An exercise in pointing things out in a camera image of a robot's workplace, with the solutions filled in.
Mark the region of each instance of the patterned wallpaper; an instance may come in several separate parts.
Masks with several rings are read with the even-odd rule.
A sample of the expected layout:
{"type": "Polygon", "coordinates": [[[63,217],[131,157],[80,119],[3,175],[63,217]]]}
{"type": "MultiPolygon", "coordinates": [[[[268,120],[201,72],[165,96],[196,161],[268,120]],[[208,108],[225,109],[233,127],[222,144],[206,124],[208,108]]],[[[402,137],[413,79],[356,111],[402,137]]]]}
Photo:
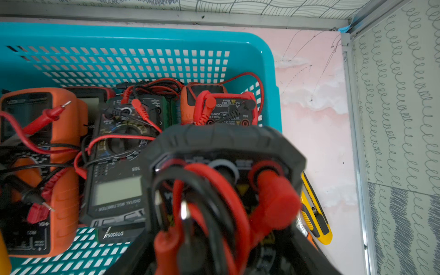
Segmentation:
{"type": "Polygon", "coordinates": [[[354,44],[378,274],[440,274],[440,1],[354,44]]]}
{"type": "Polygon", "coordinates": [[[81,6],[347,19],[370,0],[0,0],[81,6]]]}

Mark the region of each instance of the banana plug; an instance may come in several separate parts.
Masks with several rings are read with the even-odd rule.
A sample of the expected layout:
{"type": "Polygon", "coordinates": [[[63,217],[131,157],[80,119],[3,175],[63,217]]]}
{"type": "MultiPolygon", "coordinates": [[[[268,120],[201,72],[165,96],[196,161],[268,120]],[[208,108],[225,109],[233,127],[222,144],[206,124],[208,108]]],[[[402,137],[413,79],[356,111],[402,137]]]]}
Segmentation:
{"type": "Polygon", "coordinates": [[[55,211],[49,204],[46,203],[46,200],[41,196],[41,192],[38,188],[32,188],[27,183],[22,181],[16,175],[10,175],[4,178],[4,182],[9,184],[13,189],[20,192],[22,196],[22,202],[25,204],[39,204],[43,205],[51,211],[55,211]]]}

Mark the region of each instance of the multimeter input jack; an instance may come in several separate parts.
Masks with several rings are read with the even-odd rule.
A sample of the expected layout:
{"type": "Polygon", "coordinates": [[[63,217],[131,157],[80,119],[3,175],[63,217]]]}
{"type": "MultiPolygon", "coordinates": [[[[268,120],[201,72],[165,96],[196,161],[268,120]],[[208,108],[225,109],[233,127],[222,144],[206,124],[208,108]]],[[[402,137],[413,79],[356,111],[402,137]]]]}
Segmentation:
{"type": "Polygon", "coordinates": [[[247,119],[243,119],[243,120],[242,120],[242,125],[243,125],[243,126],[249,126],[249,124],[250,124],[250,123],[249,123],[249,120],[247,120],[247,119]]]}
{"type": "Polygon", "coordinates": [[[132,114],[132,109],[130,107],[121,108],[121,112],[126,114],[132,114]]]}

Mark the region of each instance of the lcd screen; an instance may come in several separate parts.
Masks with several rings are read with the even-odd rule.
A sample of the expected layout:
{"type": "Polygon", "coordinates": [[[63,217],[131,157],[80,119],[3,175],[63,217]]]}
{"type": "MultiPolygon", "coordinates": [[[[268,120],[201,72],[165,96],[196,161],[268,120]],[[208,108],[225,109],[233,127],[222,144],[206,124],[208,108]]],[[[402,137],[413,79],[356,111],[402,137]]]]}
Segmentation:
{"type": "Polygon", "coordinates": [[[87,104],[89,125],[95,125],[96,118],[100,113],[98,108],[99,97],[83,97],[80,99],[87,104]]]}
{"type": "Polygon", "coordinates": [[[95,185],[92,206],[117,202],[142,195],[140,176],[95,185]]]}

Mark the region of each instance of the black multimeter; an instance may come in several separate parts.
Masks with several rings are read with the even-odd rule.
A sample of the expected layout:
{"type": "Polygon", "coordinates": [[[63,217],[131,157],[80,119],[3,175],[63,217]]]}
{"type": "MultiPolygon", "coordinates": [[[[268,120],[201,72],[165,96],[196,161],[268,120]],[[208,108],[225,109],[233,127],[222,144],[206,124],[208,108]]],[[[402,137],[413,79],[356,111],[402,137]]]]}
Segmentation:
{"type": "MultiPolygon", "coordinates": [[[[107,101],[111,107],[139,119],[131,104],[121,104],[122,97],[107,101]]],[[[162,130],[175,123],[171,104],[161,95],[140,95],[149,110],[150,119],[162,130]]],[[[157,131],[127,117],[102,114],[96,121],[94,137],[107,134],[127,134],[156,137],[157,131]]],[[[80,220],[90,227],[109,227],[143,222],[142,169],[138,161],[143,147],[150,141],[138,139],[107,139],[94,146],[91,160],[135,150],[122,157],[97,162],[88,167],[84,203],[80,220]]]]}

